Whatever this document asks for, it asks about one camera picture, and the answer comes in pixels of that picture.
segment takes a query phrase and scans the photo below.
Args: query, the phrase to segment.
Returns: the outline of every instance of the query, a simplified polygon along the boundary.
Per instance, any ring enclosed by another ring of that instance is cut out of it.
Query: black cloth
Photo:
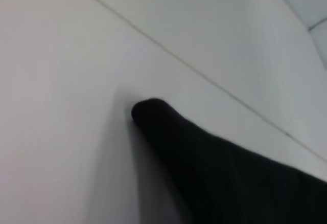
[[[195,223],[327,224],[327,184],[214,136],[159,99],[132,117]]]

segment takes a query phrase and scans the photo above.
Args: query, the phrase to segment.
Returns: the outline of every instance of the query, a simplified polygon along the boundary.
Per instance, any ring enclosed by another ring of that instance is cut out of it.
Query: black fabric
[[[195,223],[327,223],[327,184],[213,136],[159,99],[132,117],[166,165]]]

